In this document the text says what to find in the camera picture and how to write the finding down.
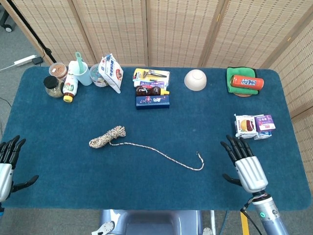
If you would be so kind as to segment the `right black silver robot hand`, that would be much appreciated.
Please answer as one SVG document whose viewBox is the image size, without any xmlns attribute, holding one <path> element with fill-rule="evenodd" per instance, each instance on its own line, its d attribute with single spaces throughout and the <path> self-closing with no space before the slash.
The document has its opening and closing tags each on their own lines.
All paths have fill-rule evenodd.
<svg viewBox="0 0 313 235">
<path fill-rule="evenodd" d="M 229 183 L 243 187 L 248 193 L 256 194 L 263 192 L 268 185 L 268 180 L 264 170 L 258 160 L 253 155 L 249 144 L 242 138 L 226 135 L 229 144 L 222 141 L 220 144 L 226 150 L 236 172 L 238 179 L 232 178 L 227 174 L 223 174 L 223 178 Z"/>
</svg>

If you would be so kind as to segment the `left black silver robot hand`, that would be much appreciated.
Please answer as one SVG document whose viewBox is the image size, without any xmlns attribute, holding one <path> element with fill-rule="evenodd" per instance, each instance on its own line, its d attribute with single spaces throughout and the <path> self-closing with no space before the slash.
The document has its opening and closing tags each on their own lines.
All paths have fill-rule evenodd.
<svg viewBox="0 0 313 235">
<path fill-rule="evenodd" d="M 29 181 L 14 184 L 14 171 L 25 142 L 26 139 L 20 140 L 20 136 L 17 135 L 7 142 L 0 143 L 0 203 L 6 201 L 11 193 L 33 185 L 39 178 L 39 175 L 34 175 Z"/>
</svg>

